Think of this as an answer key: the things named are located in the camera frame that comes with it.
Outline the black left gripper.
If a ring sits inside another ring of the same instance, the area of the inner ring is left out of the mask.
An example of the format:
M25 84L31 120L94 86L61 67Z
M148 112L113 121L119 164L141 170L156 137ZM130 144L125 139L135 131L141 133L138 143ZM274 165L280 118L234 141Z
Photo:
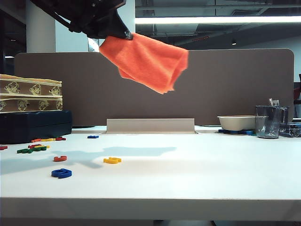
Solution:
M117 9L126 4L125 0L79 0L72 6L69 30L83 32L88 37L125 38L132 40Z

